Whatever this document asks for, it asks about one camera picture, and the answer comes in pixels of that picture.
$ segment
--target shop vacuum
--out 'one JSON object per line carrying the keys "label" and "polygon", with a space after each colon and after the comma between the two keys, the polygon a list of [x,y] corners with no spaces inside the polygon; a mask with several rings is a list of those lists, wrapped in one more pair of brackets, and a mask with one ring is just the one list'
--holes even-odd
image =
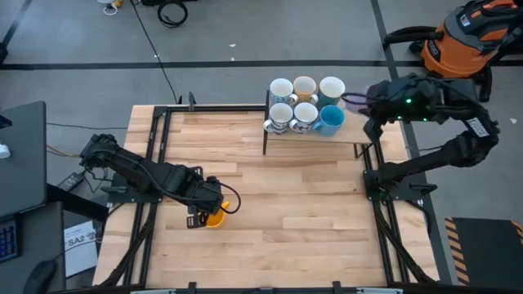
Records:
{"label": "shop vacuum", "polygon": [[523,0],[475,0],[458,7],[439,27],[416,26],[389,33],[383,40],[413,42],[429,75],[473,78],[481,85],[479,99],[489,100],[490,66],[506,54],[521,53]]}

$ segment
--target computer monitor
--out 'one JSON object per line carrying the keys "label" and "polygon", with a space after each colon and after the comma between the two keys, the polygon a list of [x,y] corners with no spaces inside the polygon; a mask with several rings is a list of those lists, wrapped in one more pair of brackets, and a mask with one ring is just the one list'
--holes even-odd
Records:
{"label": "computer monitor", "polygon": [[47,201],[46,105],[34,102],[2,110],[0,116],[11,122],[0,128],[0,144],[11,153],[0,159],[2,219]]}

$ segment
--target vacuum hose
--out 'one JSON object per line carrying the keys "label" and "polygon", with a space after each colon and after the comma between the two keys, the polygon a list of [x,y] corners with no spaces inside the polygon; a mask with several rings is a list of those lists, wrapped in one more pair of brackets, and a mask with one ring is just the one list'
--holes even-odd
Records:
{"label": "vacuum hose", "polygon": [[444,34],[436,32],[436,27],[415,26],[404,29],[398,29],[389,33],[383,39],[383,46],[388,47],[389,44],[399,42],[415,42],[422,40],[441,40]]}

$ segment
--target white mug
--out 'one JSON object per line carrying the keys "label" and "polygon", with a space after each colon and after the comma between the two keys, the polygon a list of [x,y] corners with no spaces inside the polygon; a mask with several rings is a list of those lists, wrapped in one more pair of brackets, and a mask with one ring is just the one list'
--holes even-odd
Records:
{"label": "white mug", "polygon": [[293,90],[291,81],[285,78],[277,78],[270,84],[270,102],[273,105],[277,103],[296,104],[297,96],[293,94]]}
{"label": "white mug", "polygon": [[318,118],[318,109],[312,103],[303,102],[294,109],[294,117],[289,127],[296,133],[305,134]]}
{"label": "white mug", "polygon": [[285,133],[288,129],[288,122],[293,118],[293,108],[285,103],[276,103],[269,109],[269,119],[263,123],[266,131],[277,135]]}

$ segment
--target blue mug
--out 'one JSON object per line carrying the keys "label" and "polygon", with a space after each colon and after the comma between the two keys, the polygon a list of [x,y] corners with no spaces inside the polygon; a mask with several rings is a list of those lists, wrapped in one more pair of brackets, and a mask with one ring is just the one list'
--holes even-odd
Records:
{"label": "blue mug", "polygon": [[334,136],[344,122],[345,112],[343,112],[343,109],[334,105],[327,105],[320,111],[320,120],[312,128],[319,131],[321,136]]}

